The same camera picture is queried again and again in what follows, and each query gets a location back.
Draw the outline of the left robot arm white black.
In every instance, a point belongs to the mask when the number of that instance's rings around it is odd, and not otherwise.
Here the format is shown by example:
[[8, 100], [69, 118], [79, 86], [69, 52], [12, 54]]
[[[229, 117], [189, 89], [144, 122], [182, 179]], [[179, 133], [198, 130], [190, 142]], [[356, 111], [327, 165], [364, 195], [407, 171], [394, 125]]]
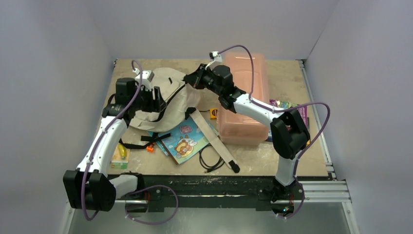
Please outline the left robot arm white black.
[[159, 113], [166, 108], [160, 88], [151, 78], [119, 78], [102, 111], [101, 124], [92, 146], [74, 170], [67, 170], [63, 184], [72, 208], [110, 211], [116, 199], [128, 194], [140, 199], [145, 186], [139, 173], [108, 178], [108, 169], [121, 137], [137, 111]]

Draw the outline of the beige backpack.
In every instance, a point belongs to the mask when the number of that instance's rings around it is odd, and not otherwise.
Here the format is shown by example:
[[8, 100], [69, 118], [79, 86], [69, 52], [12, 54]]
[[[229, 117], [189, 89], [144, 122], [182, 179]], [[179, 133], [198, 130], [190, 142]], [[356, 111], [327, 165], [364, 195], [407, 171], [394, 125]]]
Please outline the beige backpack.
[[136, 111], [130, 126], [153, 133], [165, 133], [176, 128], [186, 118], [190, 117], [225, 164], [233, 172], [238, 173], [240, 167], [237, 161], [218, 138], [217, 131], [196, 109], [201, 98], [200, 92], [186, 84], [183, 81], [184, 76], [184, 73], [172, 68], [156, 68], [151, 83], [153, 87], [160, 88], [160, 95], [165, 100], [166, 106], [159, 113]]

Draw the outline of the blue cartoon children's book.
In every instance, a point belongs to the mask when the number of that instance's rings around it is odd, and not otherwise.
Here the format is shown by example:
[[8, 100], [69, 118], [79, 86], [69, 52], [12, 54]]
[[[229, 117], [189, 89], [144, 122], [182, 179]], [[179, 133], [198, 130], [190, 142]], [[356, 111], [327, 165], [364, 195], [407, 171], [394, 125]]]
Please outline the blue cartoon children's book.
[[156, 144], [177, 165], [186, 162], [209, 144], [209, 140], [191, 117], [168, 132], [158, 133], [158, 137], [164, 135], [167, 137]]

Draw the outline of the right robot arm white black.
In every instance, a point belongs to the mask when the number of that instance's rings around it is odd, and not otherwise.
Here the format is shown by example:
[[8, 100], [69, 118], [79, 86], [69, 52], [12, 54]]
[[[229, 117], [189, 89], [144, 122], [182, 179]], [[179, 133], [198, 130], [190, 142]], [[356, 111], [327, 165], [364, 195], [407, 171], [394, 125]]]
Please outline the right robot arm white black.
[[230, 68], [218, 65], [213, 69], [200, 64], [196, 71], [185, 75], [183, 80], [195, 89], [208, 89], [218, 96], [222, 107], [244, 115], [270, 129], [275, 151], [279, 155], [275, 175], [274, 194], [286, 198], [293, 191], [298, 154], [310, 140], [310, 134], [297, 109], [271, 106], [238, 88], [233, 82]]

